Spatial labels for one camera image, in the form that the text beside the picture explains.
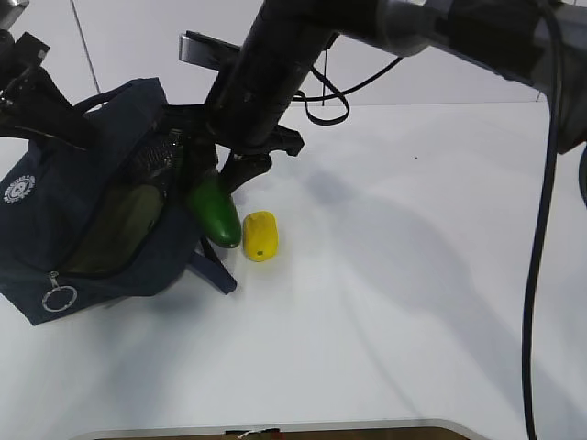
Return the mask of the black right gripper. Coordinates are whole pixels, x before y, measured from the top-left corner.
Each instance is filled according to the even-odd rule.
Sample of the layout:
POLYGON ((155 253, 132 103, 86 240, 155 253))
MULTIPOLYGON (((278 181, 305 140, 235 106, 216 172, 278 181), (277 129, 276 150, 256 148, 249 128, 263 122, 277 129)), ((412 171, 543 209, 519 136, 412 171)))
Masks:
POLYGON ((167 104, 161 110, 160 131, 182 134, 181 198, 184 202, 203 199, 217 190, 218 146, 228 149, 219 173, 219 185, 231 196, 245 183, 271 169, 273 151, 290 157, 301 152, 305 142, 293 129, 271 122, 259 135, 250 137, 242 118, 220 120, 206 104, 167 104))

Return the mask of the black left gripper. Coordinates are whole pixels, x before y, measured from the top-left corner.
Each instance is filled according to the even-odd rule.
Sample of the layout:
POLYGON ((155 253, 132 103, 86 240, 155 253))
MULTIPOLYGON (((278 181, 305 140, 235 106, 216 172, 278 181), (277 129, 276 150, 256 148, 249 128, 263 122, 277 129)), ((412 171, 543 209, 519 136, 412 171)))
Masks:
POLYGON ((97 129, 63 96, 41 67, 49 47, 25 32, 1 31, 1 137, 57 139, 89 150, 97 129))

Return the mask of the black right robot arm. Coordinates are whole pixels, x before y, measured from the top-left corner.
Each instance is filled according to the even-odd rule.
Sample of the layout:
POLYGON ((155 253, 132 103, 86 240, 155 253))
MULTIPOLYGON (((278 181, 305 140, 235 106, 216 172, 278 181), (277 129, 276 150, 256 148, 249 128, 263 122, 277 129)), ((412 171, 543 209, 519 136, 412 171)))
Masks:
POLYGON ((299 133, 280 125, 338 36, 391 53, 397 61, 442 50, 544 94, 554 149, 586 140, 586 10, 561 1, 266 1, 241 45, 187 31, 182 62, 215 71, 189 116, 195 134, 229 149, 230 190, 265 173, 269 156, 296 156, 299 133))

